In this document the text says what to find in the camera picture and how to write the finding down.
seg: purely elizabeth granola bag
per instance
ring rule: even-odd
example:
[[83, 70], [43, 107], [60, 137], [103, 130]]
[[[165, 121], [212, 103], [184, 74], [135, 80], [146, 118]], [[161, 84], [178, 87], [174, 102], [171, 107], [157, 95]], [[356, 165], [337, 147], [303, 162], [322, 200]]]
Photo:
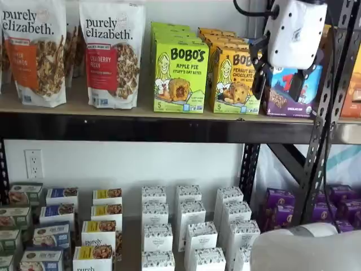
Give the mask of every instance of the purely elizabeth granola bag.
[[89, 104], [97, 108], [137, 106], [144, 7], [80, 1], [80, 23], [87, 44]]
[[0, 0], [6, 50], [23, 104], [66, 102], [64, 0]]

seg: white wall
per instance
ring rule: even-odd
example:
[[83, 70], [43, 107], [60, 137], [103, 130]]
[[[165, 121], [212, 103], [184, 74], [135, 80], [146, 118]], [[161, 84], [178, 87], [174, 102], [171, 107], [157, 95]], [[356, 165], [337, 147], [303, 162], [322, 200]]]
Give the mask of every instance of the white wall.
[[26, 181], [24, 150], [42, 150], [46, 187], [78, 186], [81, 208], [90, 214], [91, 191], [121, 187], [124, 215], [140, 215], [140, 187], [166, 185], [173, 211], [175, 185], [198, 184], [207, 211], [216, 189], [238, 185], [242, 145], [143, 142], [59, 142], [6, 140], [11, 182]]

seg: yellow bobo's box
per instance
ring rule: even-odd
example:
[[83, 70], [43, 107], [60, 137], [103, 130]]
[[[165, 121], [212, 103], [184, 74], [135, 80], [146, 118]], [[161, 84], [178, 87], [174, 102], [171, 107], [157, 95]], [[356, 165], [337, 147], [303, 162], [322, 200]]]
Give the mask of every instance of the yellow bobo's box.
[[249, 51], [218, 47], [214, 65], [210, 97], [213, 112], [257, 115], [261, 101], [251, 90], [255, 70]]

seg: shelf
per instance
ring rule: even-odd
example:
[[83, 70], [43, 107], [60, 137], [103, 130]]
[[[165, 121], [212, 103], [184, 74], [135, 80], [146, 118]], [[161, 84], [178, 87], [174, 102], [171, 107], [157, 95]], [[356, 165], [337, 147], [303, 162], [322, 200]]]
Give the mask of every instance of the shelf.
[[[67, 90], [67, 103], [56, 108], [23, 106], [15, 86], [9, 85], [0, 96], [0, 123], [5, 128], [1, 136], [8, 139], [205, 143], [307, 144], [310, 141], [313, 125], [310, 119], [216, 114], [208, 108], [203, 114], [155, 113], [149, 89], [140, 88], [137, 108], [112, 110], [88, 105], [83, 78], [73, 80], [73, 87]], [[345, 121], [357, 123], [356, 120]], [[345, 139], [346, 130], [340, 130], [339, 141]]]

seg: red label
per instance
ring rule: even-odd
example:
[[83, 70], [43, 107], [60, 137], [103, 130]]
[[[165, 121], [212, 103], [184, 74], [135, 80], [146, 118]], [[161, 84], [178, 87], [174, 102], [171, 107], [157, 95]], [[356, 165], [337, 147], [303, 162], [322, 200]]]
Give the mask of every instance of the red label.
[[88, 87], [117, 90], [117, 50], [105, 44], [88, 44], [86, 49], [86, 77]]

